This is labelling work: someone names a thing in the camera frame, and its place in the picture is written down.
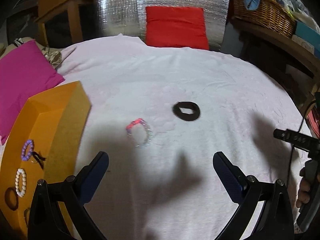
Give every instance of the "cable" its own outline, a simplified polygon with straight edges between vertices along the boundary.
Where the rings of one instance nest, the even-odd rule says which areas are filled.
[[[302,116],[302,121],[301,121],[301,124],[299,126],[299,130],[298,132],[301,131],[301,128],[302,128],[302,125],[303,125],[303,121],[304,121],[304,118],[305,116],[307,115],[307,112],[308,112],[308,109],[310,108],[310,106],[312,106],[313,104],[316,103],[316,100],[313,100],[306,108],[306,111],[304,113],[304,115]],[[291,152],[290,152],[290,160],[289,160],[289,165],[288,165],[288,172],[287,172],[287,186],[289,185],[289,175],[290,175],[290,170],[291,170],[291,161],[292,161],[292,155],[293,155],[293,149],[294,149],[294,146],[293,144],[291,145]]]

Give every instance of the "silver insulation sheet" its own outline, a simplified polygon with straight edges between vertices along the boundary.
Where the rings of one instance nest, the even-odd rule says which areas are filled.
[[[103,36],[122,33],[144,39],[146,6],[194,6],[204,9],[209,45],[219,48],[224,35],[229,0],[96,0]]]

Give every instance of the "wooden chair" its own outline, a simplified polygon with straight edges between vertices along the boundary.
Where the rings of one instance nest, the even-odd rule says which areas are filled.
[[[39,41],[48,46],[48,39],[45,30],[45,23],[54,16],[67,10],[68,21],[73,43],[83,41],[79,5],[92,3],[93,0],[39,0],[38,18],[36,22],[39,26]]]

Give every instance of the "white sheet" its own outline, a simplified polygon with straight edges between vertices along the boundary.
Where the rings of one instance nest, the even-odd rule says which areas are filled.
[[[216,52],[152,48],[122,35],[76,46],[58,72],[64,83],[80,80],[92,103],[75,174],[99,151],[110,158],[85,206],[108,240],[214,239],[237,207],[213,169],[217,151],[260,181],[286,180],[290,146],[272,133],[297,130],[301,115],[255,66]],[[178,101],[198,104],[200,118],[178,119],[171,111]],[[136,118],[154,132],[144,148],[126,136]],[[310,134],[306,125],[303,132]],[[306,157],[295,152],[293,201]]]

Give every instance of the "human hand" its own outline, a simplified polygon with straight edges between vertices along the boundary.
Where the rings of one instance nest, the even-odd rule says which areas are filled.
[[[296,202],[296,207],[300,208],[302,204],[307,204],[310,200],[310,183],[304,178],[305,176],[305,168],[303,167],[300,171],[300,176],[303,177],[300,182],[299,191],[298,191],[298,199]],[[317,179],[320,182],[320,173],[317,175]]]

